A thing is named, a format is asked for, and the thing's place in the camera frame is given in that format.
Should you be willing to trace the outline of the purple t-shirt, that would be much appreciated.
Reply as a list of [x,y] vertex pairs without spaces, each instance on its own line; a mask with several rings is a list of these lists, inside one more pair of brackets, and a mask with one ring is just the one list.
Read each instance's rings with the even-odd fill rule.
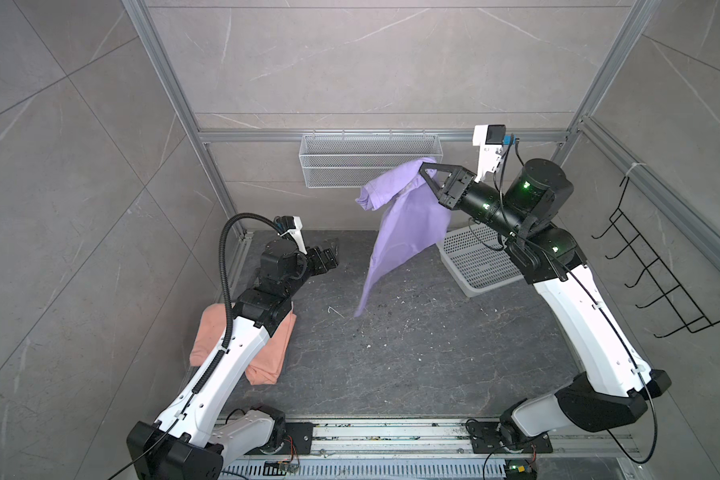
[[372,287],[383,276],[445,238],[451,211],[438,203],[419,173],[425,164],[433,166],[436,161],[424,157],[389,170],[364,185],[356,199],[366,211],[385,210],[356,317],[365,310]]

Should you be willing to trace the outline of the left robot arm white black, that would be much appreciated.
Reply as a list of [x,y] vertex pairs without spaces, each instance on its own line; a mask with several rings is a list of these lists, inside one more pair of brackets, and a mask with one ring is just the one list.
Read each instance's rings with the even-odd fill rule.
[[225,312],[232,322],[189,384],[153,423],[138,422],[127,436],[140,479],[216,479],[234,460],[259,450],[279,452],[286,443],[283,412],[265,405],[217,422],[245,370],[273,338],[298,290],[339,264],[335,239],[299,249],[291,240],[269,242],[250,286]]

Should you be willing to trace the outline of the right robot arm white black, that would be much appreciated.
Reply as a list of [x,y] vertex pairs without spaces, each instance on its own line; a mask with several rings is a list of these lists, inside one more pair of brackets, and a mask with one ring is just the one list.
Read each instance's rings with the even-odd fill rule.
[[597,290],[578,242],[552,219],[574,186],[552,161],[531,159],[507,193],[458,165],[424,163],[419,173],[438,203],[495,231],[525,281],[546,301],[583,370],[553,393],[506,410],[498,433],[516,448],[558,428],[598,433],[636,423],[671,385],[641,358]]

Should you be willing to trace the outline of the white plastic laundry basket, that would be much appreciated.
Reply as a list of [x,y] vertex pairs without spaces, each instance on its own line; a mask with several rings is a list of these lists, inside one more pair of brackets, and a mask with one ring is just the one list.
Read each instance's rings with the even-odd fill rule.
[[437,243],[441,261],[468,298],[523,279],[510,258],[490,246],[498,246],[497,234],[482,224],[450,231]]

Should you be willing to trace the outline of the pink folded t-shirt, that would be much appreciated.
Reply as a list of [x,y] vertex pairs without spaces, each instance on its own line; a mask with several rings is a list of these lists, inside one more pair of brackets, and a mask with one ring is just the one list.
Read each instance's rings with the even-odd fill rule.
[[[248,365],[245,376],[251,385],[274,385],[277,382],[296,320],[297,316],[290,311],[275,334]],[[225,307],[222,303],[212,304],[203,311],[189,355],[192,367],[200,367],[205,362],[220,341],[225,325]]]

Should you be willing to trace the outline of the aluminium frame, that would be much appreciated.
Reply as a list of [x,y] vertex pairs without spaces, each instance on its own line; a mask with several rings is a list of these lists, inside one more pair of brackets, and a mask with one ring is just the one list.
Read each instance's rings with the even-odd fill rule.
[[[413,137],[436,135],[443,142],[468,142],[472,131],[464,128],[376,128],[376,129],[201,129],[191,112],[189,102],[172,67],[164,45],[152,21],[149,9],[143,1],[126,1],[126,13],[129,15],[136,32],[147,51],[148,58],[156,70],[158,78],[168,94],[172,107],[177,111],[181,125],[188,129],[190,144],[199,155],[201,164],[209,175],[211,184],[220,195],[227,214],[234,211],[230,195],[222,185],[221,174],[213,164],[207,145],[210,143],[234,142],[297,142],[305,135],[328,136],[337,138]],[[603,155],[632,178],[632,182],[641,193],[650,200],[678,230],[702,253],[720,272],[720,234],[690,203],[681,198],[659,175],[639,159],[596,118],[596,107],[616,79],[618,71],[624,65],[629,51],[637,43],[639,30],[645,27],[649,17],[658,9],[657,1],[637,1],[631,8],[624,25],[619,30],[615,44],[606,56],[604,65],[595,75],[581,106],[575,113],[570,125],[564,129],[520,128],[513,133],[520,140],[528,142],[553,142],[557,149],[553,160],[562,163],[573,151],[575,143],[585,136]]]

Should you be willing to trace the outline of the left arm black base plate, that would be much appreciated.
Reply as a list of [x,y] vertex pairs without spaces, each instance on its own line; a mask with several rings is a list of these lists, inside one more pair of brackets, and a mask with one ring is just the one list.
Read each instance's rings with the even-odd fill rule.
[[268,442],[252,450],[252,453],[287,456],[309,454],[314,428],[315,424],[311,422],[276,424]]

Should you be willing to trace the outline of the aluminium rail base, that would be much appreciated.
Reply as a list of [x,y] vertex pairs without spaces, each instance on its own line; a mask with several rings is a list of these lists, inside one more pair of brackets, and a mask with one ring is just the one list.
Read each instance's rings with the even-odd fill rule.
[[247,453],[216,479],[649,479],[630,435],[547,433],[553,452],[475,454],[464,418],[296,418],[311,452]]

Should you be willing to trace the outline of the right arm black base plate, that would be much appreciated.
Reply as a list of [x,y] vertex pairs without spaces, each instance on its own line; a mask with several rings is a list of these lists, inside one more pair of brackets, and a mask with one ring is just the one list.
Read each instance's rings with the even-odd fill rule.
[[468,438],[475,454],[494,453],[540,453],[553,452],[553,447],[547,433],[534,437],[518,433],[509,424],[498,420],[479,421],[468,419],[464,422]]

